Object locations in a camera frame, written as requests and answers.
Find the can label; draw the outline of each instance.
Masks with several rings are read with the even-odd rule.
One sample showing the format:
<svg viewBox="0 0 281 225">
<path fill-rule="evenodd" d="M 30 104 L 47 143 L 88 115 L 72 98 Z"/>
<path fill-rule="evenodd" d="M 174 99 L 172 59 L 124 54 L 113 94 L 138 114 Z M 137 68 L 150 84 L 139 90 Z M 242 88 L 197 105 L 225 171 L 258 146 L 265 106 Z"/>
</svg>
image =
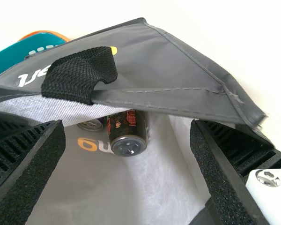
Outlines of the can label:
<svg viewBox="0 0 281 225">
<path fill-rule="evenodd" d="M 135 110 L 109 116 L 107 119 L 107 131 L 110 142 L 127 135 L 139 136 L 146 140 L 145 119 L 141 112 Z"/>
</svg>

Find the bag seam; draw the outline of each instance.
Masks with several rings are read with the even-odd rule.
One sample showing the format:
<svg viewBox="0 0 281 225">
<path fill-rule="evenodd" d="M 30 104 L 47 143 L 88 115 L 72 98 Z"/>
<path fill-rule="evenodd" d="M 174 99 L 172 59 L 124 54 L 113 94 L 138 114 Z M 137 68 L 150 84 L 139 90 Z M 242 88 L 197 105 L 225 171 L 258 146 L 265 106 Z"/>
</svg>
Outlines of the bag seam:
<svg viewBox="0 0 281 225">
<path fill-rule="evenodd" d="M 175 91 L 175 90 L 205 90 L 208 92 L 212 92 L 214 94 L 218 94 L 218 95 L 226 95 L 225 92 L 216 92 L 216 91 L 212 91 L 212 90 L 208 90 L 205 88 L 173 88 L 173 89 L 157 89 L 157 90 L 127 90 L 126 92 L 131 92 L 131 93 L 150 93 L 150 92 L 161 92 L 161 91 Z"/>
<path fill-rule="evenodd" d="M 202 115 L 211 115 L 211 116 L 217 116 L 217 117 L 222 117 L 222 118 L 230 118 L 230 119 L 236 119 L 238 120 L 238 117 L 234 116 L 222 116 L 214 113 L 201 113 L 201 112 L 196 112 L 196 111 L 191 111 L 189 109 L 183 109 L 183 108 L 174 108 L 174 107 L 164 107 L 164 106 L 155 106 L 155 105 L 148 105 L 148 104 L 139 104 L 139 103 L 132 103 L 132 102 L 121 102 L 121 101 L 102 101 L 102 102 L 96 102 L 96 103 L 117 103 L 117 104 L 126 104 L 126 105 L 137 105 L 137 106 L 142 106 L 146 108 L 155 108 L 155 109 L 166 109 L 166 110 L 172 110 L 172 111 L 183 111 L 183 112 L 188 112 L 188 113 L 196 113 L 196 114 L 202 114 Z"/>
<path fill-rule="evenodd" d="M 212 78 L 214 78 L 225 90 L 228 99 L 232 103 L 233 107 L 235 108 L 236 112 L 239 114 L 239 116 L 245 121 L 246 124 L 248 124 L 251 128 L 254 128 L 255 126 L 247 119 L 247 117 L 244 115 L 243 111 L 240 109 L 239 105 L 233 100 L 232 96 L 230 95 L 230 91 L 225 85 L 224 82 L 222 82 L 217 76 L 215 76 L 211 71 L 209 71 L 205 66 L 203 66 L 200 62 L 198 62 L 195 58 L 193 58 L 189 53 L 184 51 L 175 41 L 173 41 L 171 38 L 169 38 L 168 32 L 165 31 L 164 34 L 162 34 L 156 27 L 144 22 L 144 25 L 155 30 L 160 35 L 162 35 L 165 39 L 167 39 L 171 44 L 173 44 L 177 49 L 179 49 L 183 54 L 185 54 L 189 59 L 191 59 L 194 63 L 196 63 L 201 69 L 203 69 L 208 75 L 210 75 Z"/>
</svg>

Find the white background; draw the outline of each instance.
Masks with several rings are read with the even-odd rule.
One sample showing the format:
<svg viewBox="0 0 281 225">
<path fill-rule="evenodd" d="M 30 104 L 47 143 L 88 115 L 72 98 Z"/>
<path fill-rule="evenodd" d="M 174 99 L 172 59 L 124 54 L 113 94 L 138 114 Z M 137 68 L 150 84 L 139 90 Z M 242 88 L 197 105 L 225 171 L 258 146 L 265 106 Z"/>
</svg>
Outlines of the white background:
<svg viewBox="0 0 281 225">
<path fill-rule="evenodd" d="M 36 30 L 70 39 L 145 17 L 228 70 L 281 150 L 281 0 L 0 1 L 0 50 Z"/>
</svg>

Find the metal screw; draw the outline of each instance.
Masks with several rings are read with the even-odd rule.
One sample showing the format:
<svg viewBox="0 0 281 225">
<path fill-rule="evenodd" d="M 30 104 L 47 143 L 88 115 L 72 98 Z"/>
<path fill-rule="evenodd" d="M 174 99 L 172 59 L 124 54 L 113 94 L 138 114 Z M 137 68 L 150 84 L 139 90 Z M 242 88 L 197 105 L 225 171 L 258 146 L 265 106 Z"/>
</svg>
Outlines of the metal screw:
<svg viewBox="0 0 281 225">
<path fill-rule="evenodd" d="M 269 187 L 278 187 L 281 184 L 279 177 L 267 170 L 258 170 L 256 172 L 256 178 L 260 183 Z"/>
</svg>

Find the black handle strap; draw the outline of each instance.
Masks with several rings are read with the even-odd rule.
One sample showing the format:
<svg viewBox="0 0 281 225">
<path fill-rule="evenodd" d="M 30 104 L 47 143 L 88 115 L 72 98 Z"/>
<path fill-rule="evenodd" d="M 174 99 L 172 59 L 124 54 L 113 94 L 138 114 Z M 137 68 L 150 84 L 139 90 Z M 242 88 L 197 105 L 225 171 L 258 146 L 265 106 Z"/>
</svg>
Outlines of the black handle strap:
<svg viewBox="0 0 281 225">
<path fill-rule="evenodd" d="M 42 84 L 42 96 L 92 104 L 91 92 L 118 77 L 110 47 L 96 47 L 56 60 Z"/>
</svg>

